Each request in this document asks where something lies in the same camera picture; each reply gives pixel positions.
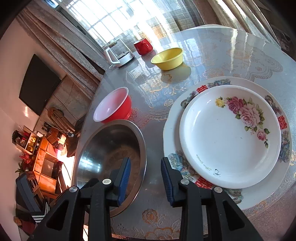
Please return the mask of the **large white decorated plate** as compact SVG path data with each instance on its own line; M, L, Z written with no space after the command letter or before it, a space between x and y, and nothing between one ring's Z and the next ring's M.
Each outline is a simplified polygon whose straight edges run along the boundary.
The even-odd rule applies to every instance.
M191 86L175 100L169 111L163 131L164 155L168 157L171 166L179 170L185 179L194 182L199 187L212 188L213 185L197 174L185 158L179 139L179 124L185 107L198 95L199 90L229 84L246 87L257 92L267 101L280 119L281 149L277 163L271 173L254 186L226 190L240 209L251 213L263 208L262 201L265 201L267 205L276 202L294 180L293 174L288 170L290 160L294 155L290 125L280 103L268 90L250 80L238 77L214 77Z

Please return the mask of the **small white floral plate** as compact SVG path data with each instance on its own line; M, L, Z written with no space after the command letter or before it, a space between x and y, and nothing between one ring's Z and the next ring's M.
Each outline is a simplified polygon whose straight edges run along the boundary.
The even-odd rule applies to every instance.
M280 125L272 108L256 92L236 85L194 97L182 114L179 136L193 169L229 189L262 181L280 154Z

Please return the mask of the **stainless steel bowl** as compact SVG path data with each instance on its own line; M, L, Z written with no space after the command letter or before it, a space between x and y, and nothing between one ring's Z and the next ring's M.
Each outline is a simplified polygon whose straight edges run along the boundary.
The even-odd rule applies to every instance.
M125 200L120 207L110 209L111 217L119 215L132 204L144 181L147 148L142 132L131 121L111 121L90 136L77 157L73 180L80 188L92 178L108 178L126 157L130 158L131 171Z

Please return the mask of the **yellow bowl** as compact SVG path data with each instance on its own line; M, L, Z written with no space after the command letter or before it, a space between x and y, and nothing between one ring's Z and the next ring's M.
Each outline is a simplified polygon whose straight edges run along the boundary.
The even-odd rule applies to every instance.
M151 63L163 71L175 69L183 63L183 49L166 49L153 56Z

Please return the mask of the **wooden cabinet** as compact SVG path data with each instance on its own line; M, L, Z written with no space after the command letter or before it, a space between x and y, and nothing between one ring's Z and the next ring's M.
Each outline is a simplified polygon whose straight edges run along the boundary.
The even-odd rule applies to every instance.
M58 160L54 147L45 137L31 133L25 152L30 155L29 170L34 172L41 193L55 199L67 186L62 175L63 162Z

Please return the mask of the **red plastic bowl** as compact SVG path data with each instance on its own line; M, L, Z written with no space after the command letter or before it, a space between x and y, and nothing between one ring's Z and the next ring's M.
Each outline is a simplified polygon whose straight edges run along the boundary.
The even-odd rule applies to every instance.
M132 114L132 99L127 87L119 87L109 93L96 107L93 120L108 123L114 120L127 120Z

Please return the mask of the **black television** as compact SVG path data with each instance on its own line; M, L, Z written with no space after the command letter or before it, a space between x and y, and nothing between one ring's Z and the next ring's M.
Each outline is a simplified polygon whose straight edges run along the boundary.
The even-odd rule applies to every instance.
M23 78L19 99L36 115L41 115L50 97L61 83L37 55L33 55Z

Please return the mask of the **glass kettle white base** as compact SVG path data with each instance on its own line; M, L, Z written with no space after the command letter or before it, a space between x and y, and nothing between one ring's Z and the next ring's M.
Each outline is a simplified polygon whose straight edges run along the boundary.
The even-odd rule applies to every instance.
M111 67L122 67L134 59L134 54L121 39L110 41L103 50L106 61Z

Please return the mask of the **red mug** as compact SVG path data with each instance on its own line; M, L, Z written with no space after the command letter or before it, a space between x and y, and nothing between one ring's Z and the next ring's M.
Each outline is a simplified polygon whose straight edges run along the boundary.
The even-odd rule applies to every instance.
M146 55L153 50L153 46L146 38L136 41L133 45L141 56Z

